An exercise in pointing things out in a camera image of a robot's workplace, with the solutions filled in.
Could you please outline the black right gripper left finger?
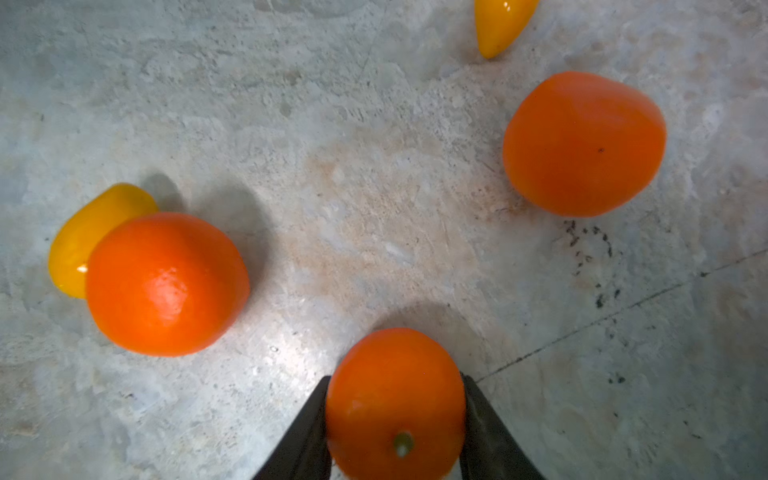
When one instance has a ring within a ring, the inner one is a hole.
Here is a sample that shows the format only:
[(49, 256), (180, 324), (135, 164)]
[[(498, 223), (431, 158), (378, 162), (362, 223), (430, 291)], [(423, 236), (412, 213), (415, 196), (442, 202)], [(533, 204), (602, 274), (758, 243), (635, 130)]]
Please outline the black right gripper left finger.
[(328, 480), (332, 458), (327, 447), (325, 406), (331, 377), (320, 379), (254, 480)]

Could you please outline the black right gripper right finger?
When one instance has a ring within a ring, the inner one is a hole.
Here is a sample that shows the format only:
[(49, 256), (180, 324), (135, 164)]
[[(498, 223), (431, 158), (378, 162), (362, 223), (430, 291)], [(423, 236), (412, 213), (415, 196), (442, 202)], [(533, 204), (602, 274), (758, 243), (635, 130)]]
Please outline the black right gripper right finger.
[(463, 374), (466, 435), (460, 454), (464, 480), (544, 480), (475, 380)]

